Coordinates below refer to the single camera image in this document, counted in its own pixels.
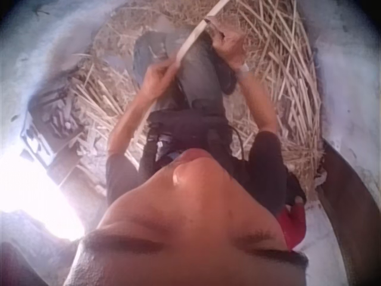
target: black sleeve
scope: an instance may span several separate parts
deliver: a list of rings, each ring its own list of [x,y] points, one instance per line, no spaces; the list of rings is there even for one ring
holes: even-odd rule
[[[107,203],[140,185],[138,171],[122,154],[111,155],[106,163]]]
[[[280,141],[274,133],[262,131],[255,137],[248,172],[256,200],[277,215],[285,205],[287,169],[283,164]]]

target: white stick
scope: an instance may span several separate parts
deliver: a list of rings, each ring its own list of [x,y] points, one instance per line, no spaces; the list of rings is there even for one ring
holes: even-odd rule
[[[206,16],[215,16],[224,8],[224,6],[229,2],[230,0],[220,0],[213,8],[210,10],[210,12]],[[188,38],[185,40],[181,48],[179,49],[177,55],[176,55],[176,61],[180,63],[186,53],[189,51],[191,46],[196,42],[198,37],[203,33],[203,31],[207,28],[208,24],[204,20],[201,20],[201,22],[197,25],[197,27],[190,33]]]

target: hand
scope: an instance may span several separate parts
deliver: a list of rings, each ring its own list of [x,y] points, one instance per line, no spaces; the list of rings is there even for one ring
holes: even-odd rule
[[[161,63],[151,64],[145,73],[139,94],[150,101],[159,98],[174,80],[178,70],[179,66],[174,57]]]
[[[239,69],[245,63],[245,34],[221,23],[215,17],[208,16],[206,19],[211,22],[213,30],[213,48],[233,70]]]
[[[304,204],[303,198],[300,196],[297,196],[295,198],[295,204]]]

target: lip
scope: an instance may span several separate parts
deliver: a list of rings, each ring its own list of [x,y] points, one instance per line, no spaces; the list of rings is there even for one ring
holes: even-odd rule
[[[188,163],[199,158],[212,158],[212,155],[203,149],[188,149],[175,159],[177,164]]]

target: black shirt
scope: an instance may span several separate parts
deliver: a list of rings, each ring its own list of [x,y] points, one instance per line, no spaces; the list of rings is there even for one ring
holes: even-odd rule
[[[287,177],[278,137],[271,132],[260,132],[250,149],[248,161],[233,156],[230,159],[231,175],[260,204],[277,215],[285,205]],[[122,154],[110,156],[106,168],[109,204],[145,181]]]

